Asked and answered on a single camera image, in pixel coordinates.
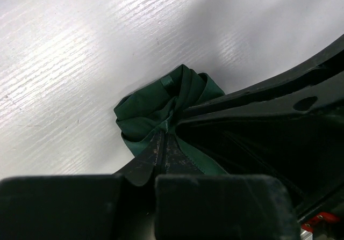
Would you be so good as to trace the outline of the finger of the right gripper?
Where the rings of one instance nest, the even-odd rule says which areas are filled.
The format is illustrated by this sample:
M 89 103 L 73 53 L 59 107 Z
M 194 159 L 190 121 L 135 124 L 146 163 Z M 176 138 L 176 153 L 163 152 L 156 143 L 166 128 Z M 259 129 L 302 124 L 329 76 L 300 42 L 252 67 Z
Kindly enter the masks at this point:
M 187 108 L 183 118 L 275 99 L 317 85 L 343 71 L 343 36 L 294 68 L 245 89 Z
M 181 122 L 186 142 L 278 178 L 301 221 L 343 216 L 343 90 L 306 89 Z

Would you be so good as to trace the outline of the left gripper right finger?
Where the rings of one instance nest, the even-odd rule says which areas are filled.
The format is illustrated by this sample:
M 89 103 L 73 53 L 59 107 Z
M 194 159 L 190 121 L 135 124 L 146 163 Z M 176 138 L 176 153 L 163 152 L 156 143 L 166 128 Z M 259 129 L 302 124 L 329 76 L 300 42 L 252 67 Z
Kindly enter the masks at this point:
M 157 239 L 299 239 L 288 190 L 219 134 L 157 133 Z

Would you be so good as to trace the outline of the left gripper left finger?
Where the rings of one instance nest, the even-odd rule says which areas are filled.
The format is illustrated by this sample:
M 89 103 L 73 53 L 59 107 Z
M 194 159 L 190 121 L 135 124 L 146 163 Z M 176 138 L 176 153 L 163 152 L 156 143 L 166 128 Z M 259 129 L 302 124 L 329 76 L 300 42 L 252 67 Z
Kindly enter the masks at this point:
M 1 180 L 1 239 L 154 239 L 164 134 L 114 174 Z

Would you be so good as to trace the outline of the dark green cloth napkin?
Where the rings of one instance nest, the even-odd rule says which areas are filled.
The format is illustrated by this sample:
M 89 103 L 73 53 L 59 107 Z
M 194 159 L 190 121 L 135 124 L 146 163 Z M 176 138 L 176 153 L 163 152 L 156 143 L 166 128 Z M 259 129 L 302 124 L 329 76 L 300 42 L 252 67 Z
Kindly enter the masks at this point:
M 121 136 L 134 156 L 148 147 L 157 132 L 175 137 L 186 158 L 207 175 L 226 174 L 211 157 L 176 134 L 184 110 L 224 96 L 224 91 L 206 73 L 180 65 L 164 77 L 123 98 L 114 108 Z

